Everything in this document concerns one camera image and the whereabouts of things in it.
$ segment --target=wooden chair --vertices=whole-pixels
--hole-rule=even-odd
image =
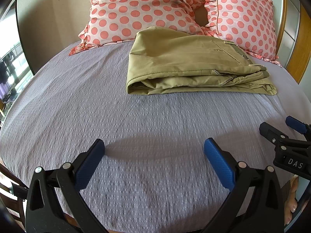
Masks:
[[[14,176],[4,165],[0,163],[0,173],[2,173],[4,176],[8,177],[10,180],[13,180],[18,185],[28,188],[20,179],[18,179],[16,176]],[[5,185],[0,183],[0,189],[4,190],[5,192],[10,193],[9,188],[7,188]],[[7,197],[6,195],[0,193],[0,198],[8,209],[15,211],[19,214],[19,217],[16,215],[13,215],[10,213],[10,215],[16,220],[22,223],[22,225],[25,227],[25,214],[24,214],[24,207],[23,207],[23,200],[20,198],[17,198],[17,200],[14,200],[10,197]]]

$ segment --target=metal screw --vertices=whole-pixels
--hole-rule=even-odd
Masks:
[[[240,162],[238,163],[238,166],[239,166],[240,168],[245,168],[247,165],[246,165],[245,162],[240,161]]]
[[[273,171],[274,171],[274,168],[273,168],[272,166],[268,166],[268,167],[267,167],[267,170],[268,170],[269,172],[273,172]]]
[[[71,163],[70,162],[66,162],[63,164],[63,168],[64,169],[69,169],[71,167]]]
[[[35,169],[35,172],[36,173],[40,173],[42,171],[42,167],[41,166],[38,166],[36,169]]]

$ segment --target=folded clothing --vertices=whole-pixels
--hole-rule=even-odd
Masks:
[[[227,91],[275,95],[266,67],[236,44],[162,27],[137,33],[129,54],[127,93]]]

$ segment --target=beige wall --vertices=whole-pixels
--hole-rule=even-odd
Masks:
[[[17,0],[20,37],[26,58],[37,72],[88,23],[89,0]]]

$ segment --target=gray bed sheet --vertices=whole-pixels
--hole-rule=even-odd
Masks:
[[[268,122],[291,138],[292,115],[311,122],[311,104],[288,72],[267,66],[275,96],[238,92],[128,95],[133,42],[53,57],[10,109],[0,132],[0,156],[25,184],[34,169],[73,161],[100,138],[106,155],[81,195],[99,221],[121,232],[187,232],[203,228],[228,191],[203,154],[213,137],[251,167],[273,164],[260,136]],[[276,168],[281,185],[291,174]],[[65,212],[70,211],[62,197]]]

